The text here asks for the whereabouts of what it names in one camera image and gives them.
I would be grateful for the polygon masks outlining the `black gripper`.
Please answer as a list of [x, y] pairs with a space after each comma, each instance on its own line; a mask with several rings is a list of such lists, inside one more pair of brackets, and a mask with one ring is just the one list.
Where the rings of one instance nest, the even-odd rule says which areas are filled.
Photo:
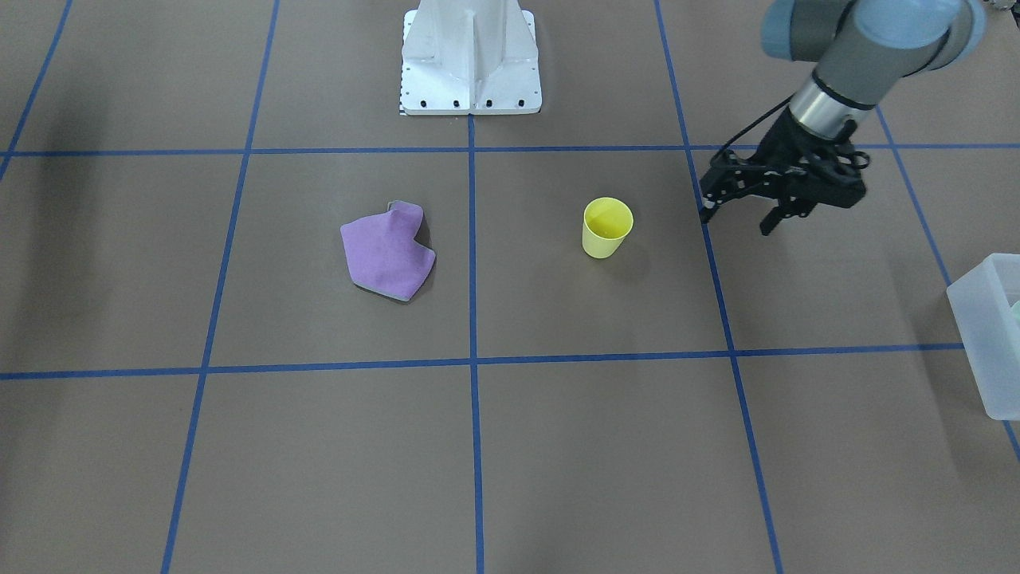
[[699, 179], [700, 222], [708, 224], [725, 203], [748, 195], [775, 203], [759, 225], [766, 237], [786, 219], [808, 218], [818, 204], [856, 206], [867, 193], [863, 170], [870, 157], [851, 141], [859, 127], [857, 117], [844, 116], [837, 125], [834, 137], [819, 136], [784, 106], [749, 159], [724, 145]]

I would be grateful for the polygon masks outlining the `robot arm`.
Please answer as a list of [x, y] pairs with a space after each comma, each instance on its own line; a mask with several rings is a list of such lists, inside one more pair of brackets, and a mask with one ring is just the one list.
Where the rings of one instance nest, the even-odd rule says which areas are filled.
[[980, 1], [775, 1], [760, 32], [762, 51], [812, 63], [793, 95], [764, 114], [771, 126], [748, 157], [732, 141], [700, 177], [700, 221], [726, 203], [773, 202], [760, 222], [771, 234], [819, 206], [848, 210], [867, 193], [870, 158], [853, 135], [900, 80], [953, 65], [984, 37]]

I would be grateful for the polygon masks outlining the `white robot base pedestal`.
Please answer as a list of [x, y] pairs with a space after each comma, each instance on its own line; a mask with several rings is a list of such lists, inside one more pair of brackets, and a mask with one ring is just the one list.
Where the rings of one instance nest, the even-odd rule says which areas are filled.
[[402, 25], [405, 116], [513, 116], [543, 107], [536, 15], [517, 1], [422, 1]]

